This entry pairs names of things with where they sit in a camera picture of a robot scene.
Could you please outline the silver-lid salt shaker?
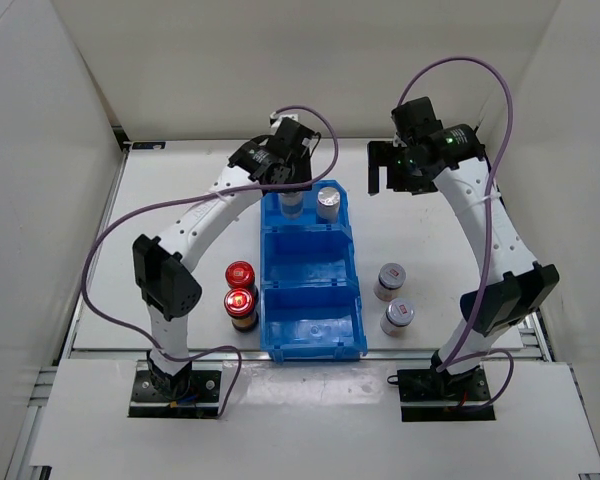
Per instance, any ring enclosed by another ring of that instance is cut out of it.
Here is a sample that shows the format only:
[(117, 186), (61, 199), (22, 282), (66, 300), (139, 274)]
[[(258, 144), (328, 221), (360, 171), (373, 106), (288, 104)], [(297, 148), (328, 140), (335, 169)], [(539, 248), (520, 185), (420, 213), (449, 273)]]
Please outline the silver-lid salt shaker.
[(338, 221), (341, 205), (340, 191), (335, 187), (321, 188), (316, 198), (316, 218), (318, 223), (333, 224)]
[(304, 195), (301, 191), (279, 193), (280, 211), (284, 218), (294, 220), (303, 212)]

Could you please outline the white-lid spice jar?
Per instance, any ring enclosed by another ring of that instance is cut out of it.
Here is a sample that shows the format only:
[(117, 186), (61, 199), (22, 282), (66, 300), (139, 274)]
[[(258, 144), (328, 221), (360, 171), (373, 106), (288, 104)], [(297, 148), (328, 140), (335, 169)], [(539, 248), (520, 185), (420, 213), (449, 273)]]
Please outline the white-lid spice jar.
[(411, 302), (404, 298), (391, 300), (381, 317), (380, 327), (389, 336), (399, 336), (412, 323), (415, 309)]
[(390, 302), (398, 297), (405, 281), (405, 269), (397, 263), (387, 263), (379, 270), (374, 285), (374, 294), (379, 300)]

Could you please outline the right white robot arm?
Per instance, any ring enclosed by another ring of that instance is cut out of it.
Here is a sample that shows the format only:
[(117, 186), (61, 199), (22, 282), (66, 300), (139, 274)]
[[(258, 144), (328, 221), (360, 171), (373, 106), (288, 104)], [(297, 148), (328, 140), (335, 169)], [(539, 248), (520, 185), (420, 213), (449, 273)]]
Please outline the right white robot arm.
[(475, 256), (479, 287), (462, 295), (462, 319), (431, 359), (430, 390), (450, 400), (496, 340), (542, 304), (559, 273), (554, 265), (541, 264), (516, 231), (500, 199), (495, 168), (469, 126), (435, 124), (401, 146), (371, 141), (367, 155), (369, 194), (379, 191), (381, 168), (387, 170), (389, 190), (441, 193)]

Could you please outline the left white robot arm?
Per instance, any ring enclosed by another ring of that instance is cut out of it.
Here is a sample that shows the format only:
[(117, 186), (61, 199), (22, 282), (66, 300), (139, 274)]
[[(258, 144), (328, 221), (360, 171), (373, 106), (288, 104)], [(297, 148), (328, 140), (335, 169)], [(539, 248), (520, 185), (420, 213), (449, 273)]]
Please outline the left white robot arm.
[(148, 354), (151, 382), (168, 400), (190, 391), (189, 313), (202, 296), (193, 277), (202, 256), (242, 212), (275, 188), (293, 193), (309, 188), (311, 134), (303, 140), (262, 135), (241, 145), (228, 159), (203, 200), (153, 238), (132, 245), (134, 276), (151, 321), (156, 345)]

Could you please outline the far blue storage bin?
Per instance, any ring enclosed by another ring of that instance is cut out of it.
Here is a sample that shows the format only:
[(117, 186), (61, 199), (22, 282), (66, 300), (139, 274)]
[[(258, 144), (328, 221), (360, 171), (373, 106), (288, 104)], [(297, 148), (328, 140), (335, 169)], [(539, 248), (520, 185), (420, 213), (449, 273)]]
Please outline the far blue storage bin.
[(313, 185), (311, 191), (304, 191), (303, 209), (299, 217), (286, 218), (281, 211), (277, 193), (266, 194), (260, 201), (261, 229), (309, 229), (316, 225), (325, 227), (320, 223), (316, 214), (317, 195), (322, 188), (333, 187), (340, 193), (340, 207), (336, 225), (351, 229), (348, 215), (348, 197), (346, 190), (336, 180), (321, 180)]

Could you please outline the blue storage bin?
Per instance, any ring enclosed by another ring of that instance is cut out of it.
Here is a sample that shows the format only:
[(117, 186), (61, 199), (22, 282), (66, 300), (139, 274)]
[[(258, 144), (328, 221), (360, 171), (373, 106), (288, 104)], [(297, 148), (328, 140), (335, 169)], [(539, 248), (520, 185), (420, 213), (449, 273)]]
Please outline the blue storage bin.
[(352, 235), (342, 229), (269, 230), (260, 237), (264, 284), (357, 283)]
[(340, 193), (340, 207), (336, 225), (351, 229), (348, 215), (348, 197), (346, 190), (336, 180), (321, 180), (313, 185), (311, 191), (304, 191), (303, 209), (299, 217), (286, 218), (281, 211), (277, 193), (266, 194), (260, 201), (261, 229), (309, 229), (316, 225), (325, 227), (320, 223), (316, 214), (317, 195), (322, 188), (333, 187)]
[(359, 287), (335, 282), (264, 288), (260, 349), (276, 363), (359, 360), (368, 353)]

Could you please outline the middle blue storage bin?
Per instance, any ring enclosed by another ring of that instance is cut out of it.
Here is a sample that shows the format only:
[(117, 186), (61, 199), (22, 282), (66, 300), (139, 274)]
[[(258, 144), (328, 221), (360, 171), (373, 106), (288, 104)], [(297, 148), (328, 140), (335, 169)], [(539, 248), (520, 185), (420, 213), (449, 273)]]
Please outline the middle blue storage bin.
[(352, 235), (342, 229), (269, 230), (260, 237), (264, 284), (357, 283)]

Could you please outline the far red-lid sauce jar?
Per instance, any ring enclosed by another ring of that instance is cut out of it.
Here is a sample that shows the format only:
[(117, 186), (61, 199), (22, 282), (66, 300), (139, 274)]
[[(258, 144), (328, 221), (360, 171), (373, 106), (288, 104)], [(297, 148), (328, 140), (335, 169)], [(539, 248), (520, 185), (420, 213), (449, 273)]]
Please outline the far red-lid sauce jar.
[(238, 260), (231, 263), (225, 270), (225, 280), (230, 289), (242, 288), (254, 297), (258, 295), (255, 270), (247, 261)]

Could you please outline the red-lid sauce jar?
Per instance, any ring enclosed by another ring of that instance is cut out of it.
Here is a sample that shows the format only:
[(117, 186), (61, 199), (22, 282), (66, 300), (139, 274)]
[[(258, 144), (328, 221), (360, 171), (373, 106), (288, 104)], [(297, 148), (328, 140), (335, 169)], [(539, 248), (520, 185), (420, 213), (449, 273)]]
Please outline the red-lid sauce jar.
[(254, 297), (258, 295), (255, 270), (247, 261), (238, 260), (231, 263), (225, 270), (225, 280), (230, 289), (242, 288)]
[(248, 333), (259, 322), (257, 302), (254, 295), (244, 288), (233, 288), (224, 298), (224, 307), (235, 330)]

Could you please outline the near red-lid sauce jar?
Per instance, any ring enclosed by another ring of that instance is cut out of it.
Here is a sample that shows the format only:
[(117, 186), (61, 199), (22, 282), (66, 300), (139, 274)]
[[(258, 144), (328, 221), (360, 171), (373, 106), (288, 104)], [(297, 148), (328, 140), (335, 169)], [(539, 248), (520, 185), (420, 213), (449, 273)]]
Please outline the near red-lid sauce jar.
[(244, 288), (233, 288), (224, 298), (224, 307), (235, 330), (248, 333), (259, 322), (257, 302), (254, 295)]

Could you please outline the near blue storage bin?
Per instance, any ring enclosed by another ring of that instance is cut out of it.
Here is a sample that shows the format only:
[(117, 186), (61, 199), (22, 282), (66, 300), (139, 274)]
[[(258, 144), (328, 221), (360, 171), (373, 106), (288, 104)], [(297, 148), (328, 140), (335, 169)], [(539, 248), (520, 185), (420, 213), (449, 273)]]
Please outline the near blue storage bin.
[(264, 288), (260, 349), (276, 363), (359, 360), (368, 353), (359, 287), (335, 282)]

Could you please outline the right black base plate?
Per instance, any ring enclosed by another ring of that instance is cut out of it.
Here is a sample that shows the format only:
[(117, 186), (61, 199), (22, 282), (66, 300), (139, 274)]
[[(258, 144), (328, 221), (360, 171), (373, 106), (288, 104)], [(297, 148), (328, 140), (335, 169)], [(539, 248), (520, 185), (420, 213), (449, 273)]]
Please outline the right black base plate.
[(477, 367), (459, 380), (444, 380), (434, 368), (400, 369), (387, 377), (398, 389), (404, 423), (495, 421), (485, 371)]

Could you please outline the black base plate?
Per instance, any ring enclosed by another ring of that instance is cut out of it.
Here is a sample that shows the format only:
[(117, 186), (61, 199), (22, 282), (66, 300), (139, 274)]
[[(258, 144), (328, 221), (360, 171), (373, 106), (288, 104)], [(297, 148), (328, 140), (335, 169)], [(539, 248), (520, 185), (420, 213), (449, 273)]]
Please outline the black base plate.
[(165, 395), (152, 383), (145, 362), (136, 364), (128, 404), (129, 418), (215, 419), (220, 410), (221, 366), (194, 367), (175, 394)]
[(477, 367), (459, 380), (444, 380), (434, 368), (400, 369), (387, 377), (398, 389), (404, 423), (495, 421), (485, 371)]

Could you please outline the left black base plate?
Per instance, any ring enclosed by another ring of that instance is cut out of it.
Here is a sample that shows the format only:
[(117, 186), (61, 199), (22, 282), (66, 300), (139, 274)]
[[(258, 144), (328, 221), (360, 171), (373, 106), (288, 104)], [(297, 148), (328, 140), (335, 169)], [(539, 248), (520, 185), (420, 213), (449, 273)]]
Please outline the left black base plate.
[(194, 367), (175, 394), (165, 395), (152, 383), (145, 362), (136, 364), (128, 404), (129, 418), (215, 419), (220, 410), (221, 366)]

